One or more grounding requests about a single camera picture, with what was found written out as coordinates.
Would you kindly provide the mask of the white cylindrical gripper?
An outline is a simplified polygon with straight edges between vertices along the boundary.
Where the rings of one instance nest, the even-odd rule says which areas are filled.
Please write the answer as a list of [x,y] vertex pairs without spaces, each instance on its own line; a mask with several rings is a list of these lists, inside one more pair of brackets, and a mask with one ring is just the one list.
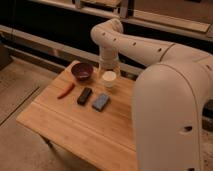
[[99,48],[99,68],[98,68],[98,80],[102,80],[102,75],[106,71],[113,71],[116,73],[116,81],[121,76],[118,52],[110,48]]

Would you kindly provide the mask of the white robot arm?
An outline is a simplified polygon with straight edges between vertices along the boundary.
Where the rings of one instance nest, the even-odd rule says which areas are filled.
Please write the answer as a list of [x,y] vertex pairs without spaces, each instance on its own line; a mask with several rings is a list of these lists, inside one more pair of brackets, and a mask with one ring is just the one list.
[[135,81],[132,120],[139,171],[203,171],[202,112],[213,99],[213,54],[125,35],[120,20],[94,26],[105,67],[123,54],[146,69]]

